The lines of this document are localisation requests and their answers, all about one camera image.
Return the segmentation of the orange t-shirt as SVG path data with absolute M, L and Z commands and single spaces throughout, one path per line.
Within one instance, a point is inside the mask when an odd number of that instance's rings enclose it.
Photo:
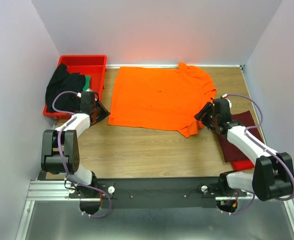
M 215 96 L 211 76 L 193 65 L 181 62 L 176 69 L 121 67 L 108 124 L 177 131 L 188 138 L 204 127 L 194 116 Z

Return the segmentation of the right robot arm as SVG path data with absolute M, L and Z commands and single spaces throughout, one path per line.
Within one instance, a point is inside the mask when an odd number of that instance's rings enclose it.
M 294 169 L 291 156 L 268 147 L 253 134 L 251 126 L 232 120 L 231 102 L 227 95 L 214 99 L 194 116 L 209 130 L 236 146 L 254 165 L 254 172 L 224 172 L 219 176 L 219 187 L 223 191 L 245 190 L 261 201 L 277 199 L 287 201 L 294 198 Z

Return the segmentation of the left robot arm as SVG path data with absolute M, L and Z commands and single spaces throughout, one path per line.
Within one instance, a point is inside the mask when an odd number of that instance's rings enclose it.
M 56 101 L 65 94 L 74 94 L 80 99 L 77 112 L 56 108 Z M 56 112 L 70 114 L 71 118 L 62 126 L 43 132 L 42 171 L 63 176 L 65 182 L 71 183 L 69 190 L 76 192 L 89 189 L 101 197 L 107 196 L 107 193 L 98 188 L 96 175 L 81 165 L 78 145 L 78 137 L 85 130 L 110 115 L 110 112 L 100 102 L 99 94 L 91 90 L 64 91 L 55 97 L 52 108 Z

